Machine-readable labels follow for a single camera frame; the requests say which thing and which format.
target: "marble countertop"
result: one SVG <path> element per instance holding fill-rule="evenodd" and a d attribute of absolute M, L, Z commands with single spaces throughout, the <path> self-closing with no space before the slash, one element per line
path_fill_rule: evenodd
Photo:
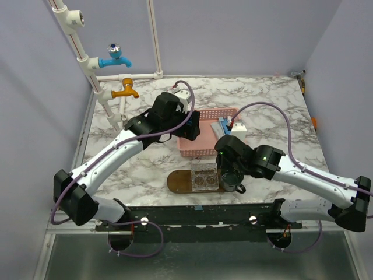
<path fill-rule="evenodd" d="M 241 108 L 245 104 L 265 101 L 278 105 L 288 115 L 292 128 L 292 147 L 296 159 L 328 170 L 311 118 L 298 82 L 287 77 L 259 78 L 186 78 L 194 89 L 196 109 Z M 144 112 L 155 98 L 169 90 L 177 79 L 135 80 L 133 88 L 140 98 L 126 98 L 128 118 Z M 120 90 L 120 82 L 101 83 Z M 119 99 L 110 102 L 118 112 Z M 287 152 L 287 128 L 283 117 L 273 108 L 256 106 L 241 113 L 247 127 L 247 144 L 252 148 L 267 144 Z M 107 146 L 117 132 L 109 125 L 102 107 L 96 103 L 85 151 L 85 161 Z M 201 159 L 214 162 L 212 157 Z M 199 159 L 183 158 L 177 149 L 176 137 L 163 144 L 152 144 L 113 173 L 98 189 L 97 196 L 118 198 L 130 206 L 202 205 L 271 202 L 275 198 L 314 199 L 316 195 L 293 185 L 245 177 L 246 193 L 174 194 L 166 186 L 167 176 L 174 170 L 190 169 Z"/>

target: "gray floor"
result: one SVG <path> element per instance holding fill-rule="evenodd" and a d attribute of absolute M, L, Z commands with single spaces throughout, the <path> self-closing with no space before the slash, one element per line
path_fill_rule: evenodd
<path fill-rule="evenodd" d="M 295 233 L 291 248 L 311 244 L 317 233 Z M 267 243 L 168 243 L 144 260 L 108 253 L 104 234 L 58 235 L 46 279 L 358 279 L 343 232 L 327 232 L 314 250 L 284 254 Z M 134 253 L 156 244 L 136 244 Z"/>

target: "blue faucet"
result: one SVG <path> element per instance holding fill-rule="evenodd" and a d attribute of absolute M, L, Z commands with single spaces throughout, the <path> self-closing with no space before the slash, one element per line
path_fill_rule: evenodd
<path fill-rule="evenodd" d="M 129 59 L 122 57 L 122 50 L 119 44 L 110 44 L 107 48 L 109 55 L 112 57 L 111 59 L 98 59 L 98 65 L 100 68 L 112 65 L 121 65 L 125 64 L 127 67 L 131 67 L 132 63 Z"/>

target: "plastic basket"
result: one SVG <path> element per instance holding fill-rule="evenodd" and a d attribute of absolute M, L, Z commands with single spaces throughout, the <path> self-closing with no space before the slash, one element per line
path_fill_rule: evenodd
<path fill-rule="evenodd" d="M 204 109 L 200 112 L 199 129 L 200 135 L 194 141 L 185 138 L 177 138 L 177 147 L 183 157 L 214 156 L 217 142 L 211 123 L 219 120 L 219 117 L 233 116 L 237 108 Z"/>

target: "gray wall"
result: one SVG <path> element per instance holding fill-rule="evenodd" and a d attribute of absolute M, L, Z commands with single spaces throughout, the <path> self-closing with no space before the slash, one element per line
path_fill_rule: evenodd
<path fill-rule="evenodd" d="M 340 0 L 154 1 L 165 74 L 287 75 L 303 69 Z"/>
<path fill-rule="evenodd" d="M 0 9 L 0 275 L 31 279 L 90 86 L 42 1 Z"/>
<path fill-rule="evenodd" d="M 330 170 L 373 179 L 373 2 L 344 0 L 307 63 L 306 102 Z M 373 214 L 373 203 L 370 205 Z M 373 278 L 373 220 L 358 235 Z"/>
<path fill-rule="evenodd" d="M 90 57 L 110 58 L 109 43 L 119 43 L 124 57 L 132 66 L 111 66 L 96 71 L 97 75 L 154 73 L 153 41 L 145 0 L 64 0 L 69 10 L 81 10 L 85 27 L 78 30 Z"/>

